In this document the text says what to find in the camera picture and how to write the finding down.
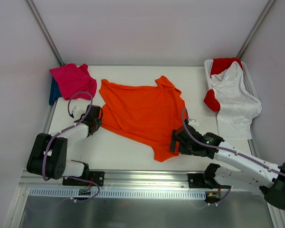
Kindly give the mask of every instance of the folded pink shirt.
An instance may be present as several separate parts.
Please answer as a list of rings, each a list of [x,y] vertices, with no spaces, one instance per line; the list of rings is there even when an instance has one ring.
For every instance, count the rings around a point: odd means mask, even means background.
[[[97,83],[90,76],[87,64],[77,67],[76,64],[70,63],[49,71],[57,81],[59,90],[65,100],[69,100],[73,94],[81,91],[87,91],[92,97],[95,96]],[[74,99],[77,98],[90,100],[90,96],[87,94],[79,94],[74,97]]]

